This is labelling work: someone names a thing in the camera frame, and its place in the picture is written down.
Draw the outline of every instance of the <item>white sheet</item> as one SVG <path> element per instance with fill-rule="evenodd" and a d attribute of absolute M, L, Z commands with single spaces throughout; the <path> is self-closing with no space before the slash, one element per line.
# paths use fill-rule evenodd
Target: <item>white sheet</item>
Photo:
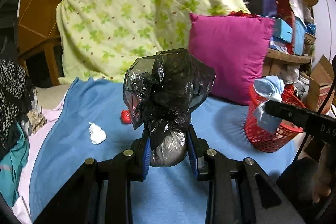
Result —
<path fill-rule="evenodd" d="M 65 95 L 59 105 L 53 109 L 42 109 L 42 113 L 45 116 L 47 123 L 35 134 L 31 135 L 29 140 L 29 155 L 26 166 L 22 169 L 18 192 L 20 198 L 15 202 L 12 207 L 13 213 L 22 224 L 31 224 L 30 220 L 30 208 L 29 208 L 29 185 L 32 175 L 33 167 L 36 157 L 40 151 L 40 148 L 48 135 L 49 131 L 58 120 L 59 115 L 63 110 Z"/>

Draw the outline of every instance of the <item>wooden shelf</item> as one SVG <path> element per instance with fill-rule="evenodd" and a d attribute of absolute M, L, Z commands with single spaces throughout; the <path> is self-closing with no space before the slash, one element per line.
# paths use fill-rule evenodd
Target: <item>wooden shelf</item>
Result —
<path fill-rule="evenodd" d="M 283 65 L 304 65 L 314 60 L 314 57 L 286 54 L 269 48 L 264 60 L 262 75 L 279 75 Z"/>
<path fill-rule="evenodd" d="M 267 50 L 266 57 L 281 60 L 282 61 L 281 63 L 288 64 L 288 65 L 292 63 L 300 64 L 300 65 L 309 64 L 310 62 L 313 62 L 315 60 L 314 57 L 286 54 L 283 52 L 273 50 L 271 48 Z"/>

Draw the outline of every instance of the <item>person's hand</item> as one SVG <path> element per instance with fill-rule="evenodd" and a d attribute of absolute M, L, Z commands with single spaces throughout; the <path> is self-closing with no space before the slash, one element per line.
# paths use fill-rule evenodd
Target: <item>person's hand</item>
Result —
<path fill-rule="evenodd" d="M 331 148 L 329 145 L 325 145 L 321 151 L 321 157 L 319 160 L 318 169 L 314 175 L 314 188 L 313 188 L 313 201 L 319 202 L 321 197 L 328 196 L 331 193 L 330 181 L 332 173 L 330 171 Z"/>

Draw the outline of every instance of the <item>red plastic basket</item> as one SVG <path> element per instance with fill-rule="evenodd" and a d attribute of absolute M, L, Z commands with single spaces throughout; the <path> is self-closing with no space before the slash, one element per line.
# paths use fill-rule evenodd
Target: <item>red plastic basket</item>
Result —
<path fill-rule="evenodd" d="M 280 124 L 275 133 L 268 133 L 267 131 L 258 127 L 257 119 L 253 116 L 253 112 L 261 102 L 264 102 L 267 99 L 258 95 L 255 92 L 253 85 L 250 87 L 249 93 L 251 102 L 245 122 L 245 134 L 254 147 L 264 152 L 275 152 L 288 143 L 297 134 L 303 132 L 302 128 L 295 128 L 294 126 L 289 126 L 283 122 Z M 281 97 L 283 103 L 305 107 L 305 105 L 302 104 L 302 102 L 297 97 L 287 90 L 284 90 Z"/>

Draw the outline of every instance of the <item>black cable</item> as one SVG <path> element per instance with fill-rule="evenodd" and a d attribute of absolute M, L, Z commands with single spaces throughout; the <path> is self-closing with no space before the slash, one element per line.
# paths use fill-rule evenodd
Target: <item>black cable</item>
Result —
<path fill-rule="evenodd" d="M 332 82 L 332 84 L 330 86 L 330 90 L 329 90 L 329 92 L 327 94 L 327 97 L 324 99 L 322 105 L 320 106 L 319 110 L 317 111 L 317 114 L 320 114 L 322 112 L 322 110 L 324 109 L 324 107 L 326 106 L 327 102 L 329 101 L 329 98 L 331 97 L 331 94 L 333 93 L 333 91 L 335 89 L 335 85 L 336 85 L 336 77 L 334 77 L 334 80 L 333 80 L 333 82 Z M 303 150 L 303 147 L 305 146 L 305 144 L 306 144 L 306 142 L 308 140 L 308 137 L 309 137 L 309 134 L 306 133 L 306 135 L 303 138 L 303 141 L 302 141 L 302 143 L 301 143 L 301 145 L 299 147 L 299 150 L 297 151 L 297 153 L 296 153 L 296 155 L 295 155 L 295 157 L 293 159 L 293 162 L 297 161 L 297 159 L 298 159 L 301 151 Z"/>

